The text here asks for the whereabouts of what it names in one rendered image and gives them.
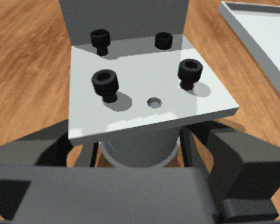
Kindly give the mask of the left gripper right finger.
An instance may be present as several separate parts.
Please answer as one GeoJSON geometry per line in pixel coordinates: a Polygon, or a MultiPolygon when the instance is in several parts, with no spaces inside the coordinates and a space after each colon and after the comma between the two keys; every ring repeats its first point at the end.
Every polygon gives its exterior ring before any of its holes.
{"type": "Polygon", "coordinates": [[[229,200],[270,199],[280,188],[277,145],[215,120],[182,126],[179,138],[184,167],[199,168],[205,173],[217,211],[229,200]],[[193,135],[213,156],[211,172],[193,135]]]}

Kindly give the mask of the grey l-shaped bracket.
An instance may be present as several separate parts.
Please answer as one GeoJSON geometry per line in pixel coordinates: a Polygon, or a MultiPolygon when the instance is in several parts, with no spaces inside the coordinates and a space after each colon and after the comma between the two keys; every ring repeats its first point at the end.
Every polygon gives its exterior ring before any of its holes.
{"type": "Polygon", "coordinates": [[[239,105],[184,36],[189,0],[59,0],[71,42],[69,133],[72,146],[86,145],[233,116],[239,105]],[[110,33],[108,54],[99,56],[90,34],[110,33]],[[155,47],[157,33],[172,47],[155,47]],[[179,63],[203,65],[192,90],[181,89],[179,63]],[[117,74],[117,100],[95,93],[92,76],[117,74]],[[151,108],[157,102],[160,108],[151,108]]]}

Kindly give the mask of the dark grey cylinder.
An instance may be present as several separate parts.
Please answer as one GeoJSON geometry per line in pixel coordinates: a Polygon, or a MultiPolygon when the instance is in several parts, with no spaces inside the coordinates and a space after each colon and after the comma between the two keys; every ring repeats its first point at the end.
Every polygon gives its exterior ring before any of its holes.
{"type": "Polygon", "coordinates": [[[181,128],[103,141],[99,146],[113,167],[166,167],[179,149],[181,128]]]}

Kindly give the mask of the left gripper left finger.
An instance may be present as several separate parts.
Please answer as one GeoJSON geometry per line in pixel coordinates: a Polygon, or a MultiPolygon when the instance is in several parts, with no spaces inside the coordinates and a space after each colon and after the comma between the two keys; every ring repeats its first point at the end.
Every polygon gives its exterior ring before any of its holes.
{"type": "MultiPolygon", "coordinates": [[[[68,120],[63,120],[0,146],[0,162],[36,166],[67,166],[74,148],[68,139],[68,120]]],[[[95,167],[99,142],[83,145],[73,167],[95,167]]]]}

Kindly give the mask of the white rimmed tray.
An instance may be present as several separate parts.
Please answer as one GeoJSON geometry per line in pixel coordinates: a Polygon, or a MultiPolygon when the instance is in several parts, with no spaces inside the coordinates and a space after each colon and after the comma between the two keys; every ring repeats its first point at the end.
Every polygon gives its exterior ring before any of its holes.
{"type": "Polygon", "coordinates": [[[280,94],[280,6],[221,1],[218,11],[280,94]]]}

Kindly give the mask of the black socket head screw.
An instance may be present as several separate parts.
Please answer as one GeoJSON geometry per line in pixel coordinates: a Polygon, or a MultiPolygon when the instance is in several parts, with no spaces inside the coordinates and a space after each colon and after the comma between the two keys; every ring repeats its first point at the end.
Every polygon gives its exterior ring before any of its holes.
{"type": "Polygon", "coordinates": [[[110,69],[97,71],[91,78],[95,93],[102,96],[106,103],[117,100],[116,92],[119,89],[117,74],[110,69]]]}
{"type": "Polygon", "coordinates": [[[186,91],[192,90],[194,83],[200,80],[203,70],[201,62],[195,59],[184,59],[179,63],[178,78],[180,87],[186,91]]]}
{"type": "Polygon", "coordinates": [[[97,48],[99,56],[106,56],[108,54],[107,46],[110,45],[110,34],[107,30],[98,29],[90,34],[92,46],[97,48]]]}
{"type": "Polygon", "coordinates": [[[167,32],[157,33],[155,36],[155,47],[160,50],[168,50],[172,47],[173,36],[167,32]]]}

